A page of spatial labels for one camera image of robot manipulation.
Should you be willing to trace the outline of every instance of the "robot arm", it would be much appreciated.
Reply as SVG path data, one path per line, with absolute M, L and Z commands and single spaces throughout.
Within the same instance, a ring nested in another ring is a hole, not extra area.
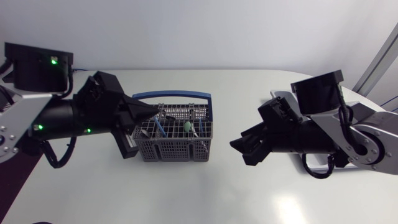
M 54 168 L 60 168 L 68 162 L 76 137 L 99 133 L 114 136 L 123 158 L 137 154 L 130 135 L 159 110 L 126 96 L 116 76 L 97 72 L 72 100 L 65 100 L 66 94 L 54 92 L 65 91 L 68 78 L 72 86 L 70 66 L 64 66 L 72 64 L 71 53 L 6 43 L 6 57 L 14 64 L 14 83 L 0 86 L 12 104 L 0 114 L 0 162 L 20 151 L 43 152 Z M 71 138 L 59 161 L 47 141 L 58 138 Z
M 368 170 L 398 174 L 398 114 L 377 112 L 356 102 L 346 105 L 339 82 L 341 71 L 292 84 L 300 112 L 285 98 L 264 103 L 259 112 L 263 122 L 241 133 L 230 145 L 255 166 L 270 152 L 303 154 L 306 170 L 316 178 L 328 177 L 334 166 L 349 162 Z M 325 175 L 311 172 L 305 163 L 308 153 L 329 154 Z

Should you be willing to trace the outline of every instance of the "basket handle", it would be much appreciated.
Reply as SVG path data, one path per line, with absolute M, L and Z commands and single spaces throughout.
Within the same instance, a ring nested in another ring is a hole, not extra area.
M 163 96 L 180 96 L 190 97 L 207 100 L 209 106 L 209 121 L 213 121 L 213 107 L 211 106 L 211 94 L 202 93 L 198 91 L 185 91 L 185 90 L 163 90 L 163 91 L 149 91 L 145 93 L 137 93 L 132 97 L 135 100 L 142 100 L 147 98 L 163 97 Z

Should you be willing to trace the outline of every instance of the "black cable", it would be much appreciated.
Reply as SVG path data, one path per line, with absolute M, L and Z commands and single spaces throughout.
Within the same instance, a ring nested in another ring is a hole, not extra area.
M 9 104 L 13 105 L 15 102 L 12 99 L 11 95 L 7 92 L 7 90 L 0 85 L 0 92 L 4 95 L 4 97 L 6 98 L 6 100 L 8 101 Z
M 66 91 L 62 95 L 54 95 L 55 99 L 59 99 L 59 100 L 63 99 L 65 97 L 67 97 L 73 90 L 73 70 L 72 70 L 71 66 L 69 66 L 69 68 L 68 68 L 68 81 L 69 81 L 68 91 Z
M 359 144 L 357 143 L 357 141 L 354 137 L 354 132 L 351 129 L 352 121 L 354 118 L 354 112 L 351 109 L 351 107 L 346 105 L 339 84 L 336 85 L 336 90 L 337 90 L 338 99 L 340 102 L 338 116 L 340 119 L 340 126 L 341 126 L 341 130 L 343 132 L 343 136 L 346 139 L 346 141 L 354 147 L 354 150 L 355 149 L 359 150 L 358 149 Z
M 68 144 L 68 149 L 61 158 L 61 160 L 57 160 L 57 155 L 55 155 L 54 150 L 52 149 L 50 143 L 48 141 L 42 141 L 40 147 L 43 150 L 43 153 L 47 160 L 49 161 L 50 165 L 55 169 L 63 167 L 70 159 L 70 156 L 73 153 L 76 144 L 76 137 L 70 138 L 70 142 Z
M 307 165 L 307 154 L 306 154 L 306 153 L 303 153 L 303 154 L 302 154 L 301 160 L 302 160 L 302 162 L 303 162 L 304 169 L 305 169 L 311 176 L 315 177 L 316 179 L 325 179 L 325 178 L 328 178 L 328 177 L 333 173 L 333 169 L 335 168 L 335 162 L 334 162 L 334 157 L 333 157 L 333 155 L 329 155 L 329 156 L 328 156 L 328 170 L 327 170 L 325 173 L 323 173 L 323 174 L 318 173 L 318 172 L 314 172 L 314 171 L 312 171 L 312 170 L 308 167 L 308 165 Z
M 4 72 L 6 72 L 8 70 L 8 68 L 10 68 L 12 65 L 12 61 L 6 59 L 6 61 L 4 62 L 4 64 L 2 64 L 0 66 L 0 75 L 3 74 Z

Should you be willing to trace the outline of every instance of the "dishwasher cutlery basket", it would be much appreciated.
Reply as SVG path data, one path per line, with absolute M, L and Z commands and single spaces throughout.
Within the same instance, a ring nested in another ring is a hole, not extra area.
M 141 100 L 163 96 L 200 98 L 208 103 L 154 105 L 159 113 L 136 126 L 132 134 L 143 160 L 208 161 L 213 137 L 211 95 L 196 91 L 151 91 L 132 97 Z

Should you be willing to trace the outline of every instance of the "white table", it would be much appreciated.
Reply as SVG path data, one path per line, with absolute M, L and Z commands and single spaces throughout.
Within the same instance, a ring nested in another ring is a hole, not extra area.
M 367 170 L 314 179 L 288 154 L 246 166 L 229 146 L 259 123 L 271 89 L 308 78 L 275 70 L 110 71 L 127 95 L 154 90 L 211 93 L 214 136 L 208 162 L 122 159 L 110 134 L 80 137 L 70 162 L 41 158 L 4 223 L 397 223 L 398 177 Z M 75 89 L 88 75 L 75 74 Z M 344 90 L 346 101 L 367 99 Z M 146 100 L 173 103 L 182 98 Z M 68 139 L 52 141 L 60 156 Z

